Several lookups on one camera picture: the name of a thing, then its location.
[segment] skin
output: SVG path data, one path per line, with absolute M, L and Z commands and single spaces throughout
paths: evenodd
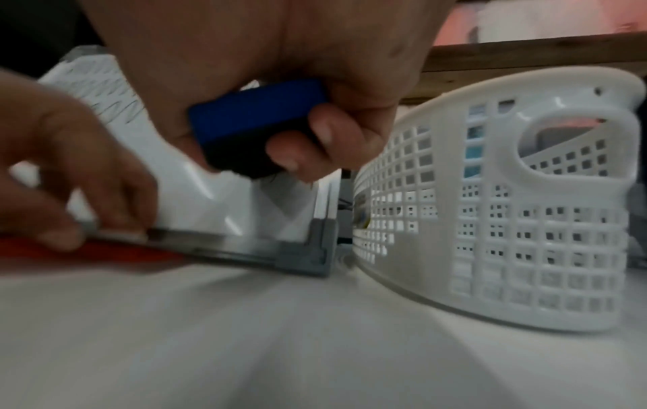
M 9 174 L 28 161 L 40 186 Z M 71 251 L 84 235 L 65 205 L 79 188 L 107 230 L 144 232 L 157 215 L 157 184 L 146 167 L 119 145 L 92 110 L 78 100 L 0 71 L 0 230 Z
M 331 104 L 275 135 L 270 157 L 304 181 L 376 157 L 398 101 L 454 0 L 81 0 L 161 136 L 207 167 L 186 110 L 248 81 L 321 78 Z

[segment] wooden shelf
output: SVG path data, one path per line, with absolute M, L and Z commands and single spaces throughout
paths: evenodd
M 647 76 L 647 32 L 438 46 L 402 103 L 420 104 L 476 82 L 564 65 L 601 65 Z

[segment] white laundry basket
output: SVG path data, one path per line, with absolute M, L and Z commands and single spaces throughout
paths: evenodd
M 644 95 L 624 71 L 568 67 L 420 105 L 357 175 L 359 264 L 405 292 L 485 317 L 612 327 L 638 161 L 633 110 Z M 589 130 L 546 147 L 545 129 L 565 121 Z

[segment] white countertop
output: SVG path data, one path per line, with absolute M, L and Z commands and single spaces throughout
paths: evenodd
M 6 262 L 0 407 L 645 408 L 647 274 L 620 328 L 554 334 L 327 280 L 213 265 Z

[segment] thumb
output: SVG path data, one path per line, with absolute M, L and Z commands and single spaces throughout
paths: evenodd
M 21 185 L 7 173 L 0 175 L 0 226 L 57 251 L 76 250 L 85 240 L 64 203 Z

